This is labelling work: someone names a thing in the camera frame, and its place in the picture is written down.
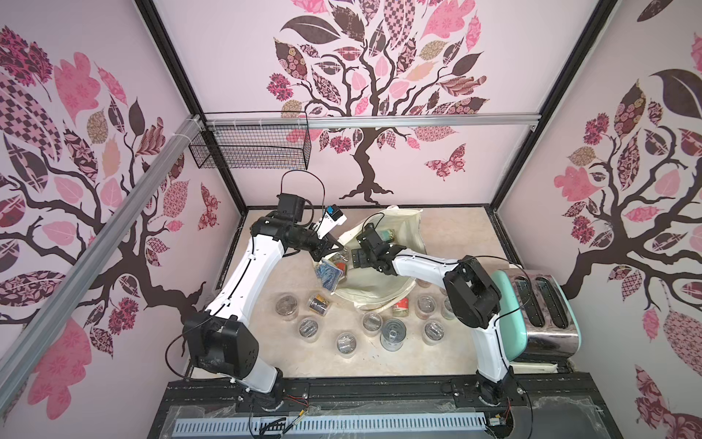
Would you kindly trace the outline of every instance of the patterned leaf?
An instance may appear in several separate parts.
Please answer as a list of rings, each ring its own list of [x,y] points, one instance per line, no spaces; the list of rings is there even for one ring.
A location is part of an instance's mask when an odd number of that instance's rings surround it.
[[[93,323],[97,323],[102,319],[103,315],[105,315],[105,308],[102,306],[102,304],[96,306],[90,314],[88,314],[88,318],[86,319],[85,324],[83,327],[86,327],[88,325],[92,325]]]
[[[674,197],[680,189],[680,172],[676,169],[668,172],[656,181],[654,186],[656,193],[666,197]]]
[[[332,25],[313,15],[295,17],[283,25],[283,29],[292,29],[306,42],[312,44],[326,44],[339,39],[339,33]]]
[[[630,210],[628,213],[624,214],[624,216],[635,223],[643,223],[655,218],[660,211],[661,210],[658,207],[641,206]]]
[[[315,65],[326,74],[337,74],[341,71],[341,66],[334,61],[324,61]]]
[[[451,71],[451,73],[457,77],[461,76],[462,74],[468,73],[478,61],[478,57],[480,57],[481,53],[472,53],[470,55],[464,56],[463,58],[458,60],[458,62],[456,62],[456,64],[453,66],[453,70]]]
[[[110,357],[114,358],[112,349],[112,335],[109,331],[101,328],[91,327],[90,328],[90,342],[95,349],[100,352],[109,353]]]
[[[682,151],[692,157],[702,156],[702,135],[686,129],[680,129],[680,133],[682,134],[680,136]]]
[[[578,148],[568,158],[575,166],[587,166],[595,159],[595,150],[590,146]]]
[[[166,246],[163,241],[161,241],[157,237],[151,237],[149,238],[148,241],[146,241],[146,244],[151,246],[152,250],[157,252],[157,253],[163,253],[164,251],[167,251],[170,249],[170,247]]]
[[[373,32],[373,36],[371,37],[371,42],[368,44],[369,48],[369,56],[372,58],[376,55],[378,55],[380,52],[383,51],[385,48],[385,33],[383,32],[383,24],[379,23],[378,24],[378,29]]]
[[[361,131],[360,129],[356,128],[356,129],[353,131],[353,136],[352,136],[352,137],[353,137],[353,146],[354,146],[354,148],[355,148],[359,143],[361,143],[361,140],[363,140],[363,131]]]
[[[43,225],[41,230],[52,242],[58,245],[71,245],[76,237],[77,226],[68,221],[54,221]]]
[[[629,276],[625,277],[624,281],[621,283],[621,299],[625,300],[627,297],[639,291],[643,281],[644,279],[639,270],[636,270]]]
[[[563,214],[563,216],[568,216],[568,217],[570,217],[570,218],[573,218],[573,217],[579,215],[580,212],[581,212],[581,211],[585,208],[585,206],[587,206],[587,205],[588,205],[588,203],[586,203],[586,202],[584,202],[584,201],[579,201],[579,202],[573,204],[572,206],[570,206],[570,207],[568,208],[568,210],[566,211],[566,213]]]
[[[0,305],[27,306],[48,298],[65,276],[40,270],[0,282]]]
[[[702,324],[688,315],[668,313],[663,332],[678,357],[695,372],[702,375]]]
[[[146,247],[146,261],[154,267],[161,266],[161,263],[159,262],[159,255],[149,247]]]
[[[470,24],[468,25],[468,33],[465,35],[465,47],[470,49],[474,48],[480,38],[480,20],[478,19],[478,14],[475,14],[473,18],[470,19]]]
[[[439,85],[449,92],[451,96],[470,95],[475,90],[475,87],[485,84],[487,77],[483,76],[478,79],[473,77],[458,77],[449,79],[448,81],[439,82]]]
[[[648,6],[646,6],[643,12],[641,12],[641,15],[639,15],[639,18],[637,18],[636,21],[641,22],[655,17],[671,2],[673,2],[673,0],[653,0]]]
[[[78,170],[83,175],[90,178],[93,183],[95,183],[95,179],[98,176],[98,161],[95,159],[92,149],[90,149],[86,141],[78,137],[78,135],[69,130],[68,127],[64,125],[64,128],[63,140],[68,147],[73,163],[76,164]]]
[[[461,44],[463,44],[463,40],[461,39],[458,43],[453,43],[449,47],[446,48],[444,51],[444,65],[449,65],[451,61],[453,61],[454,58],[456,58],[456,55],[458,55],[458,51],[461,49]]]
[[[114,207],[116,209],[122,204],[123,200],[122,189],[119,187],[119,183],[114,177],[109,179],[100,189],[100,201],[105,206]]]
[[[341,28],[341,32],[349,38],[363,43],[365,35],[365,27],[361,18],[349,8],[331,5],[331,14],[334,16],[334,21]]]
[[[614,115],[614,131],[623,140],[624,136],[634,130],[641,120],[646,108],[646,95],[639,88],[636,81],[631,89],[624,95]]]
[[[185,208],[188,181],[174,182],[164,194],[164,215],[175,218]]]
[[[405,73],[414,63],[414,57],[417,55],[417,44],[414,38],[410,38],[404,44],[402,52],[397,57],[397,74]]]
[[[361,56],[361,51],[351,46],[337,48],[334,49],[334,51],[347,61],[355,61],[359,56]]]
[[[20,244],[17,240],[0,242],[0,273],[15,265],[20,257]]]
[[[61,137],[51,118],[32,95],[1,72],[0,130],[36,146],[51,159],[61,158]]]
[[[646,131],[646,143],[644,144],[646,151],[651,155],[666,155],[669,149],[665,139],[653,131],[647,129],[644,131]]]
[[[680,288],[680,291],[694,297],[695,299],[702,300],[702,282],[689,282]]]
[[[312,78],[314,79],[314,85],[323,98],[335,104],[341,103],[341,95],[334,84],[329,82],[327,78],[323,78],[314,72],[312,72]]]
[[[418,126],[413,128],[415,136],[417,139],[424,142],[434,142],[436,140],[441,140],[444,137],[456,133],[450,126]]]
[[[107,140],[107,120],[105,118],[105,109],[94,112],[88,118],[86,125],[88,137],[93,144],[104,143]]]
[[[419,58],[422,58],[424,61],[433,60],[439,55],[444,46],[446,46],[445,41],[431,41],[422,48],[422,51],[419,53]]]
[[[629,140],[617,162],[616,170],[622,190],[631,186],[639,173],[639,147],[636,144],[636,137],[633,136]]]
[[[609,272],[607,282],[610,280],[622,280],[624,277],[627,277],[629,273],[631,273],[631,270],[633,270],[633,268],[630,266],[616,266],[611,272]]]
[[[22,195],[0,200],[0,227],[10,227],[20,222],[27,205]]]
[[[653,340],[658,336],[658,328],[661,327],[661,323],[658,321],[658,314],[656,314],[656,309],[651,308],[644,313],[642,319],[644,324],[644,331],[649,339]]]
[[[138,288],[138,282],[136,280],[136,277],[134,277],[132,275],[124,275],[124,276],[119,278],[119,284],[122,286],[122,289],[127,294],[134,296],[134,297],[139,297],[139,288]]]
[[[3,135],[3,138],[10,156],[10,162],[12,162],[17,174],[34,190],[40,193],[43,192],[48,183],[48,170],[44,162],[35,154],[10,143],[7,140],[7,136]]]

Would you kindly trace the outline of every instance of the tin can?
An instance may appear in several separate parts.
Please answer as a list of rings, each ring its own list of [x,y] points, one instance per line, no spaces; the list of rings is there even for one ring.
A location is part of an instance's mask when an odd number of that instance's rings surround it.
[[[375,337],[383,326],[383,318],[380,314],[371,311],[363,314],[361,323],[363,325],[363,332],[369,337]]]
[[[298,333],[308,343],[314,343],[319,338],[319,322],[313,317],[306,317],[298,325]]]
[[[437,310],[437,302],[429,294],[417,298],[416,314],[422,320],[428,319]]]
[[[351,358],[356,353],[356,336],[344,332],[336,337],[336,352],[344,358]]]
[[[422,340],[429,346],[441,343],[444,340],[444,325],[436,320],[429,320],[422,329]]]
[[[383,328],[380,330],[380,344],[386,350],[395,352],[402,347],[406,336],[407,328],[404,323],[398,319],[390,319],[383,323]]]
[[[275,312],[286,322],[295,320],[300,312],[298,299],[292,294],[283,294],[275,303]]]

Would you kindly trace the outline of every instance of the table surface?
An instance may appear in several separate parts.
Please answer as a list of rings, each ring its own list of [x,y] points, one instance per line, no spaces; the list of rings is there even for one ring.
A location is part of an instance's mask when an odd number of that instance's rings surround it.
[[[345,209],[347,221],[332,230],[334,236],[355,227],[365,218],[381,209]],[[228,276],[234,272],[249,240],[251,224],[267,211],[250,211],[244,222],[244,233],[237,245]],[[465,255],[494,255],[505,257],[492,224],[482,207],[444,207],[424,209],[420,233],[427,253],[442,258],[462,258]],[[488,273],[506,268],[507,263],[492,258],[481,258]],[[322,291],[333,302],[324,317],[307,309],[310,295]],[[299,316],[290,322],[283,321],[274,311],[275,301],[284,293],[298,298]],[[396,352],[385,350],[379,336],[367,337],[362,330],[362,311],[339,296],[329,294],[320,287],[312,269],[312,259],[301,253],[282,259],[274,268],[260,293],[251,318],[251,332],[260,345],[260,357],[268,364],[280,368],[284,376],[397,376],[397,375],[447,375],[473,374],[477,357],[471,329],[456,319],[446,320],[440,307],[430,317],[444,325],[446,336],[441,343],[429,346],[422,340],[421,330],[427,320],[415,314],[416,297],[429,294],[437,304],[445,296],[438,287],[415,287],[409,294],[410,313],[400,320],[407,328],[403,346]],[[383,319],[392,318],[391,310],[381,313]],[[304,317],[316,317],[321,333],[314,343],[297,335],[298,323]],[[356,353],[351,358],[336,354],[336,337],[342,332],[352,332],[357,338]],[[205,376],[198,373],[194,376]]]

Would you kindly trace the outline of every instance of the wire basket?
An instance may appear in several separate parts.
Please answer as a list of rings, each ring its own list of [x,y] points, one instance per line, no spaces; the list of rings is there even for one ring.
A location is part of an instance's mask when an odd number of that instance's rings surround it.
[[[209,114],[272,112],[280,113],[282,118],[229,119],[206,126],[190,143],[197,167],[307,169],[312,141],[305,113],[276,110]]]

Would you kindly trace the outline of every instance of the pink leaf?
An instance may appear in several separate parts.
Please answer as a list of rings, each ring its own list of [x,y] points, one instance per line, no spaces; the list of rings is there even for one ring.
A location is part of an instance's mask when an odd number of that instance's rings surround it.
[[[697,251],[702,251],[702,225],[695,227],[692,230],[692,236],[690,237],[690,247]]]
[[[56,176],[53,182],[56,184],[58,194],[66,203],[76,204],[83,198],[83,188],[73,180]]]
[[[649,336],[651,340],[655,339],[658,336],[658,328],[661,326],[655,308],[651,308],[644,313],[643,323],[646,335]]]
[[[365,86],[366,78],[364,78],[362,74],[354,71],[353,75],[351,76],[351,87],[353,87],[354,90],[361,90]]]
[[[105,206],[119,207],[122,204],[122,189],[119,187],[119,183],[115,178],[111,178],[105,183],[105,185],[100,189],[100,201]]]
[[[629,211],[627,214],[624,214],[624,216],[635,223],[643,223],[658,215],[660,211],[658,207],[643,206]]]
[[[178,220],[174,220],[166,224],[166,228],[169,229],[171,232],[178,232],[182,226],[183,223]]]
[[[677,168],[660,177],[656,181],[654,189],[660,195],[674,197],[677,190],[680,189],[680,172],[677,171]]]
[[[395,82],[390,86],[390,95],[394,99],[400,99],[407,91],[407,87],[409,87],[409,82],[407,81]]]
[[[98,107],[95,97],[100,92],[100,82],[90,77],[91,66],[87,56],[76,52],[73,60],[75,67],[61,60],[61,67],[56,66],[54,76],[58,97],[75,124],[80,111]]]
[[[475,14],[468,25],[468,34],[465,35],[465,47],[468,48],[469,52],[470,49],[475,47],[475,44],[477,44],[480,38],[480,28],[481,25],[480,20],[478,20],[478,14]]]
[[[376,78],[382,78],[389,72],[388,62],[385,60],[384,56],[381,56],[376,63]]]
[[[356,110],[354,110],[353,115],[359,116],[365,113],[366,108],[368,108],[368,98],[362,98],[356,105]]]
[[[70,245],[76,237],[76,225],[68,221],[55,221],[43,225],[41,229],[46,236],[59,245]]]
[[[407,145],[409,145],[410,148],[419,149],[419,142],[414,137],[407,138]]]

